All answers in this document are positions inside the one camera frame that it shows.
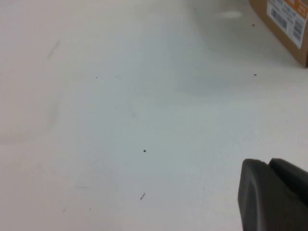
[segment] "cardboard box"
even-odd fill
[[[305,67],[308,66],[308,0],[250,0],[267,27]]]

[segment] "black plastic object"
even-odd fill
[[[243,161],[238,203],[244,231],[308,231],[308,173],[281,159]]]

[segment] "white surface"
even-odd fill
[[[1,230],[241,230],[245,158],[308,169],[308,72],[246,0],[0,2]]]

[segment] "orange label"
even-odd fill
[[[285,0],[285,2],[304,19],[307,18],[308,7],[304,5],[300,0]]]

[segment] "barcode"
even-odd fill
[[[298,19],[296,19],[295,25],[294,25],[293,35],[298,41],[301,41],[302,33],[303,33],[303,22],[298,21]]]
[[[287,28],[287,21],[285,21],[280,14],[278,14],[273,8],[271,9],[271,15],[276,19],[277,23],[279,23],[282,28],[286,29]]]

